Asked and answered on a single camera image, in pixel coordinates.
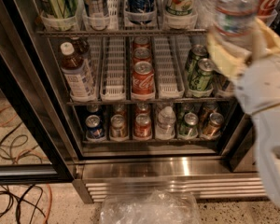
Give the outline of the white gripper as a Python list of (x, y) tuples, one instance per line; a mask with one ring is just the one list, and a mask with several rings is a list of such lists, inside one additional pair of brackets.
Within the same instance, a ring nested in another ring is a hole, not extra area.
[(255, 18), (252, 29), (252, 64), (249, 51), (209, 31), (206, 45), (220, 74), (235, 85), (235, 96), (243, 111), (254, 115), (280, 105), (280, 36)]

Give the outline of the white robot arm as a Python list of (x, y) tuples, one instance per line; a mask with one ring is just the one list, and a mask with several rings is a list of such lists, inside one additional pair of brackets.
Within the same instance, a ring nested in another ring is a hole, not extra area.
[(280, 207), (280, 36), (262, 20), (252, 23), (252, 50), (224, 39), (215, 27), (206, 46), (220, 74), (234, 85), (256, 128), (255, 159), (269, 199)]

